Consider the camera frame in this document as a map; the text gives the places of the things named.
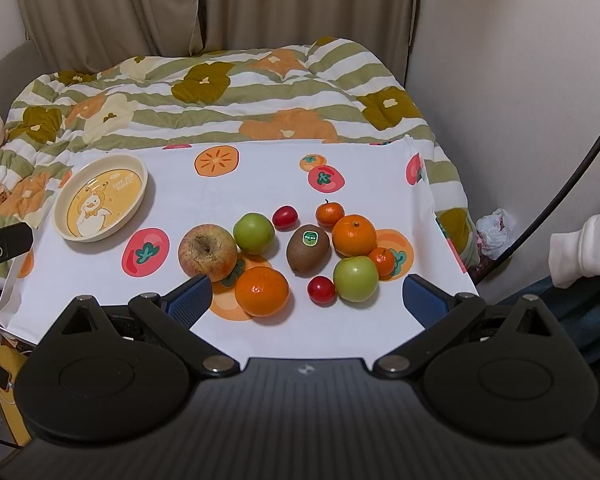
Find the plastic bag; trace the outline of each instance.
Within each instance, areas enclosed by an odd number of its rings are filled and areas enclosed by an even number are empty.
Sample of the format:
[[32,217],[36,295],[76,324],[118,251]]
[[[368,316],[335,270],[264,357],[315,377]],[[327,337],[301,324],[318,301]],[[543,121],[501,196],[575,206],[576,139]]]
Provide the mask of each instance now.
[[515,226],[514,219],[504,209],[496,209],[492,214],[480,218],[475,227],[482,238],[482,254],[497,260],[516,240]]

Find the curtain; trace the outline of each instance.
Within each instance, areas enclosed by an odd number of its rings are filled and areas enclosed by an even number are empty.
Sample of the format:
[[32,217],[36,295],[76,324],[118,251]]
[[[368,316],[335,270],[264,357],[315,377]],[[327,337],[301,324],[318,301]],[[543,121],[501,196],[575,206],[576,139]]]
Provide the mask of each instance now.
[[100,72],[133,56],[202,49],[198,0],[18,0],[50,70]]
[[206,0],[205,51],[348,38],[403,81],[413,0]]

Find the ceramic bowl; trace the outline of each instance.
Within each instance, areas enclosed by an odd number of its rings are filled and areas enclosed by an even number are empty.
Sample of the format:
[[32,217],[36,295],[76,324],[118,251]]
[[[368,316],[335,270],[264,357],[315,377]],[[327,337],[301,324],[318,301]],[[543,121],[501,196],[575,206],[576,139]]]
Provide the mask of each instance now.
[[144,162],[133,155],[108,155],[90,162],[56,198],[56,231],[71,242],[95,242],[112,235],[140,207],[147,179]]

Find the floral comforter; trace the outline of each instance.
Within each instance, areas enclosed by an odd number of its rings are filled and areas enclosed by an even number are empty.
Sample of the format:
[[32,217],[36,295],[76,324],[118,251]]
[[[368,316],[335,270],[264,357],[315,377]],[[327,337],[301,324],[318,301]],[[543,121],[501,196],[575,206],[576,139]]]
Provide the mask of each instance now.
[[136,57],[94,75],[43,75],[13,103],[6,127],[0,181],[12,194],[0,207],[0,227],[25,221],[34,228],[71,176],[72,154],[84,150],[280,139],[385,143],[408,135],[426,165],[440,223],[466,265],[478,259],[456,168],[394,76],[349,40]]

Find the screw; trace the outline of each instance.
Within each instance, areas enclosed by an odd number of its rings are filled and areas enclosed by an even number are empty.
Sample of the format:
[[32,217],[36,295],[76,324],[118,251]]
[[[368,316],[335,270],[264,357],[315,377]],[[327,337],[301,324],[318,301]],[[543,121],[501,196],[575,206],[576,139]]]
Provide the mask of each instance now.
[[203,367],[210,372],[228,372],[234,367],[235,361],[227,355],[212,355],[202,361]]
[[378,359],[378,366],[385,372],[403,372],[409,368],[410,365],[411,362],[401,355],[389,354]]

